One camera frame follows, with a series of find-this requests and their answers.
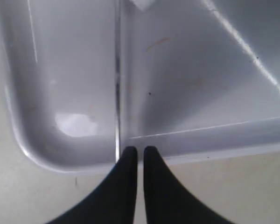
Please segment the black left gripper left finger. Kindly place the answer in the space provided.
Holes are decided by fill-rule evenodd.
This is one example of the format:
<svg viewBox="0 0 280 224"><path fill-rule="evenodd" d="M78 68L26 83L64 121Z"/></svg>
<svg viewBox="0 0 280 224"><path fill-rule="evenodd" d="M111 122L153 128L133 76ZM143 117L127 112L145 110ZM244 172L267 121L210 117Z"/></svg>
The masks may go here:
<svg viewBox="0 0 280 224"><path fill-rule="evenodd" d="M80 203L50 224L132 224L138 181L138 153L126 147L106 178Z"/></svg>

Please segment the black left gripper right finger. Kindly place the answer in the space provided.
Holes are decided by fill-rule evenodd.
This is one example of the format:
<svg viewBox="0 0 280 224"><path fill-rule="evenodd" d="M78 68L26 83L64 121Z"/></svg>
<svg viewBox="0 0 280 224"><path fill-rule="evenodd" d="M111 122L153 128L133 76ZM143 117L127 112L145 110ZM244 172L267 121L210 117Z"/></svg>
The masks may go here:
<svg viewBox="0 0 280 224"><path fill-rule="evenodd" d="M193 196L174 176L158 149L144 149L144 199L148 224L231 224Z"/></svg>

